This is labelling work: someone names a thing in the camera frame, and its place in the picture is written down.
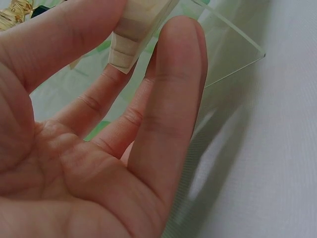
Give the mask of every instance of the transparent acrylic sheet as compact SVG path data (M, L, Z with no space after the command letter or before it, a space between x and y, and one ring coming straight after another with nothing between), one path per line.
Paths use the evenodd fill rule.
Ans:
M233 123L231 118L235 117L235 113L226 107L231 104L235 107L236 97L232 92L243 93L243 88L251 80L236 82L235 75L265 56L263 49L240 30L248 29L252 24L252 18L244 15L245 9L250 11L250 8L245 7L247 0L195 2L205 8L198 21L206 34L209 72L164 238L200 237L200 231L207 222L206 216L217 200L218 189L221 188L219 183L224 180L224 171L228 169L217 158L230 158L229 154L235 153L223 146L225 141L231 141L232 138L221 132L232 130L228 128ZM216 176L213 175L214 170L219 171Z
M62 1L36 0L35 5L52 7L60 2ZM209 74L206 86L224 79L264 56L263 51L256 43L214 10L214 8L216 10L220 9L221 13L227 14L227 18L228 16L234 17L235 12L232 6L235 5L235 2L233 0L196 0L196 2L180 0L180 3L168 17L170 19L177 15L187 15L200 21L204 27L209 55ZM144 76L154 46L158 40L159 32L160 29L141 54L129 84L118 96L101 124L88 136L88 140L104 126L119 117L131 101ZM69 66L63 68L32 93L31 99L36 120L44 120L53 116L98 78L107 64L110 40L111 37L91 52L85 54L74 69Z

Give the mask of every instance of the palm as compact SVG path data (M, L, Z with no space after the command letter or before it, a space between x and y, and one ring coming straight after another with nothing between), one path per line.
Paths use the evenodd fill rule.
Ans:
M87 1L81 4L91 6ZM117 6L118 16L123 5ZM52 19L58 19L58 10L50 14L26 24L25 29L45 27ZM113 17L113 25L118 16ZM188 27L179 27L180 23ZM169 30L175 24L179 30ZM0 219L0 230L3 234L120 238L161 234L206 77L200 28L186 18L174 20L168 26L161 34L158 54L153 55L131 105L122 117L90 142L82 138L107 113L129 75L108 66L87 92L45 122L34 121L29 93L45 77L93 47L112 29L104 36L96 33L95 38L82 35L79 41L66 40L65 48L80 49L72 56L58 49L35 55L26 52L26 44L26 50L21 53L27 58L23 58L16 51L20 43L13 40L14 34L31 42L34 39L30 39L29 32L16 27L0 35L5 49L0 50L0 210L5 217ZM58 28L50 30L62 34ZM198 41L192 31L197 31ZM181 38L183 45L173 41L173 37ZM65 39L67 35L61 37L64 43ZM82 42L89 46L79 45ZM174 52L164 50L166 44L171 44ZM42 62L46 58L52 58L56 65L47 66Z

